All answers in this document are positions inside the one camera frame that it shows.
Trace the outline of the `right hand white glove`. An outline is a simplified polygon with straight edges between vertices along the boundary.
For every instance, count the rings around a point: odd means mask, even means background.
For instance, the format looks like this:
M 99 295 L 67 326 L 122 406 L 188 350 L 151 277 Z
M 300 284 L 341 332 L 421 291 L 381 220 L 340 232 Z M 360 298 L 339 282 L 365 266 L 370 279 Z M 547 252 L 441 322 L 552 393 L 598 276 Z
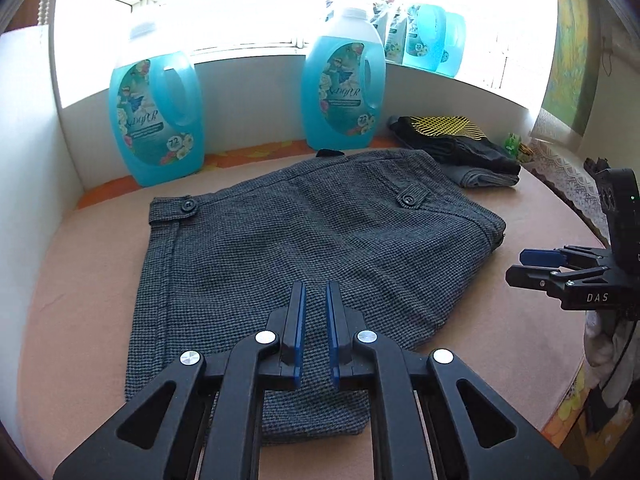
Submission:
M 588 311 L 584 350 L 587 384 L 599 386 L 604 403 L 612 408 L 639 379 L 639 327 L 631 321 L 617 322 L 612 335 L 604 328 L 600 312 Z

